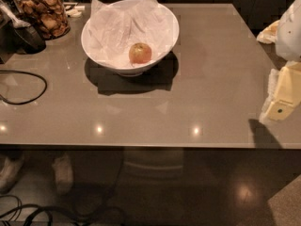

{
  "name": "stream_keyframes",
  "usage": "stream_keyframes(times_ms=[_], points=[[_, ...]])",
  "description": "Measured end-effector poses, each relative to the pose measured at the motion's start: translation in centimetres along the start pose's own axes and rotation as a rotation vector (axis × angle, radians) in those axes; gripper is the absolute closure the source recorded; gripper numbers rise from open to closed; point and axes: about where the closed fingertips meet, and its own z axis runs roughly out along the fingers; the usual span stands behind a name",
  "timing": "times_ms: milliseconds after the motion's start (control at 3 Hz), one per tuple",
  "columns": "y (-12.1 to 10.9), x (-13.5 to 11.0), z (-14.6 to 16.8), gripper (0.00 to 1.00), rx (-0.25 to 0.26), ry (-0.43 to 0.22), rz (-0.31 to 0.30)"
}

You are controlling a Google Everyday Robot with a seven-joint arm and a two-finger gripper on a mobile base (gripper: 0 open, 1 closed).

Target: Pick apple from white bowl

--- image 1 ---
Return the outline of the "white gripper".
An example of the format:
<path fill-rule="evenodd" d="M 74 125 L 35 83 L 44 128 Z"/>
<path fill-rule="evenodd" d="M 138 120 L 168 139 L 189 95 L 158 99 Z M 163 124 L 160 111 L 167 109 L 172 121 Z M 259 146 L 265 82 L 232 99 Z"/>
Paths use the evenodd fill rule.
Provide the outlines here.
<path fill-rule="evenodd" d="M 256 40 L 276 46 L 287 61 L 301 61 L 301 0 L 294 0 L 279 21 L 265 27 Z M 265 115 L 273 121 L 288 118 L 301 103 L 301 62 L 288 62 L 278 73 L 272 101 Z"/>

